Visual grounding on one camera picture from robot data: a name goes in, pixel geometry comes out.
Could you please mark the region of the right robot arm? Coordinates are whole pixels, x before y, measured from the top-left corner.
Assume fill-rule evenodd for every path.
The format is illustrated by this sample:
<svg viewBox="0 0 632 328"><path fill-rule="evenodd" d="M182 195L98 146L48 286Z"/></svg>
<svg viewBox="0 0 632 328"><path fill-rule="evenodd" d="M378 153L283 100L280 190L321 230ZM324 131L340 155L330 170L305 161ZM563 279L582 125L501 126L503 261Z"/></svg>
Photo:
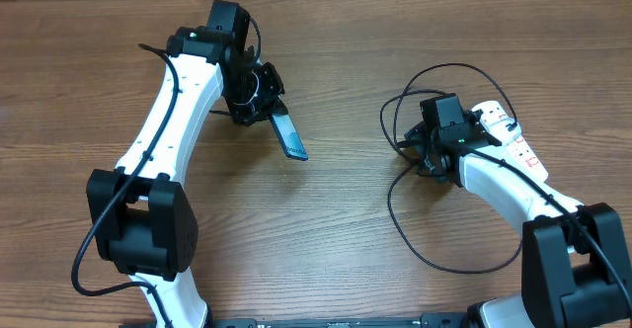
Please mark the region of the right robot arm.
<svg viewBox="0 0 632 328"><path fill-rule="evenodd" d="M520 291L475 303L459 327L597 327L631 317L631 261L622 223L547 185L517 119L496 101L464 109L455 94L420 103L402 146L423 168L478 196L517 232Z"/></svg>

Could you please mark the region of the Samsung Galaxy smartphone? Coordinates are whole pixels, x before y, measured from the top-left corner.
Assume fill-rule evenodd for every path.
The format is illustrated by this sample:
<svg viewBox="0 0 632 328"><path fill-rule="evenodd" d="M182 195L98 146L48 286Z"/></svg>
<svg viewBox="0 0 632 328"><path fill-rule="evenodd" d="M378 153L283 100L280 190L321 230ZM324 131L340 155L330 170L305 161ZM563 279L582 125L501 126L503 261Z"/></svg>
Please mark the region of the Samsung Galaxy smartphone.
<svg viewBox="0 0 632 328"><path fill-rule="evenodd" d="M272 114L271 124L286 157L307 161L308 154L289 114Z"/></svg>

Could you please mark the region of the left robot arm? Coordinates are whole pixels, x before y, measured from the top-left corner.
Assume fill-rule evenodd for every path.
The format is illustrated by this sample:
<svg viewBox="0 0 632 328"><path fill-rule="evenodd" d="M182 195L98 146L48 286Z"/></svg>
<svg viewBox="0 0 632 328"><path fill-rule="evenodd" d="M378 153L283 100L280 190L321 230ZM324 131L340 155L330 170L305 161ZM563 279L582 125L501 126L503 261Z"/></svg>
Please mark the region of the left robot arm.
<svg viewBox="0 0 632 328"><path fill-rule="evenodd" d="M280 76L262 62L258 46L246 45L257 26L239 4L216 0L205 25L181 27L155 49L166 69L140 133L114 169L94 170L87 183L93 225L71 269L81 294L138 287L155 316L152 326L212 326L191 269L198 222L185 194L206 117L223 99L234 123L268 121L288 158L308 158L281 99Z"/></svg>

